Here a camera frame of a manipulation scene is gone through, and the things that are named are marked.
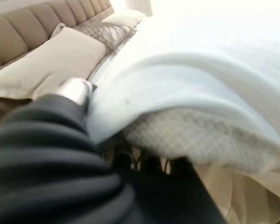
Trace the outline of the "robot left hand black glove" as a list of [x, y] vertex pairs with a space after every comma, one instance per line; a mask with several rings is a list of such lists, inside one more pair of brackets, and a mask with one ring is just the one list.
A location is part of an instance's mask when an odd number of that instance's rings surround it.
[[186, 159], [137, 170], [118, 141], [106, 160], [86, 131], [93, 90], [69, 79], [0, 123], [0, 224], [223, 224]]

